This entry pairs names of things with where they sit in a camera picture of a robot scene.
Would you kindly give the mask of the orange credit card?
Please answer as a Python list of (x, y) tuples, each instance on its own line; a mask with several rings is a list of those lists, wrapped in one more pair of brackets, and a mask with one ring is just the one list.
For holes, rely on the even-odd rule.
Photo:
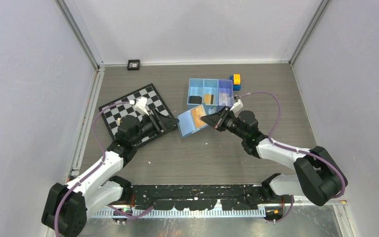
[(194, 121), (194, 126), (196, 129), (203, 128), (207, 124), (201, 119), (203, 116), (206, 116), (207, 113), (203, 105), (199, 105), (190, 110), (191, 117)]

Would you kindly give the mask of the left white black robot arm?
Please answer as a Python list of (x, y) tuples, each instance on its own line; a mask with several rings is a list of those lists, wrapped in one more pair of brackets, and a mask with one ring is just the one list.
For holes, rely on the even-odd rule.
[(54, 184), (47, 196), (41, 222), (56, 236), (76, 237), (89, 217), (103, 207), (118, 202), (127, 204), (132, 197), (130, 181), (116, 176), (135, 156), (145, 137), (163, 135), (177, 127), (179, 120), (158, 110), (141, 119), (126, 115), (120, 119), (114, 141), (103, 149), (102, 157), (80, 176), (66, 184)]

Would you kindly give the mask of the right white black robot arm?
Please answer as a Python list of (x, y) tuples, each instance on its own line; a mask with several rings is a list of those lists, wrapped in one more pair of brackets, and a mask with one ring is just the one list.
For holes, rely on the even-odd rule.
[(292, 169), (294, 175), (275, 173), (262, 182), (262, 196), (276, 202), (281, 196), (304, 196), (315, 205), (323, 206), (343, 195), (347, 179), (328, 151), (320, 146), (298, 148), (279, 143), (263, 134), (252, 111), (235, 115), (230, 109), (202, 116), (201, 120), (217, 131), (229, 131), (241, 138), (244, 151), (256, 158), (279, 163)]

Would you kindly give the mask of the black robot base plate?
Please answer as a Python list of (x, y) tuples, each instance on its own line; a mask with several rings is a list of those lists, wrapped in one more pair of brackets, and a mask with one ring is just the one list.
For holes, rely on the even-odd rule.
[(277, 196), (261, 185), (133, 185), (126, 197), (111, 205), (125, 204), (138, 210), (190, 211), (211, 210), (220, 204), (222, 210), (254, 210), (259, 204), (290, 204), (289, 195)]

